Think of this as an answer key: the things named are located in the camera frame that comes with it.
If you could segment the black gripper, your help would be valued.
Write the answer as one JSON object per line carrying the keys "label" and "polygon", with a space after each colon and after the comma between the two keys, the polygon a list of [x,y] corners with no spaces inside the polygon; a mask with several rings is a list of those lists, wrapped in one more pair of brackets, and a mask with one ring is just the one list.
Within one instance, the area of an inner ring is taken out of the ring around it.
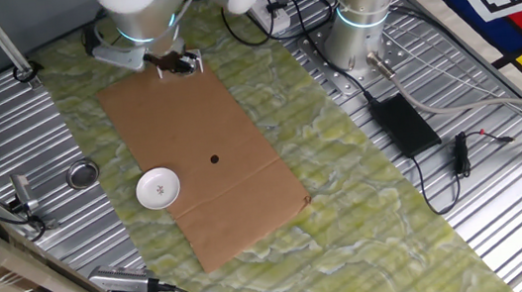
{"label": "black gripper", "polygon": [[182,75],[192,74],[197,70],[194,65],[182,66],[183,61],[188,62],[189,64],[196,62],[196,54],[192,52],[186,52],[182,57],[181,54],[177,53],[176,51],[169,52],[164,56],[155,56],[150,53],[146,53],[145,61],[154,64],[156,68],[159,68],[161,71],[180,70],[179,73]]}

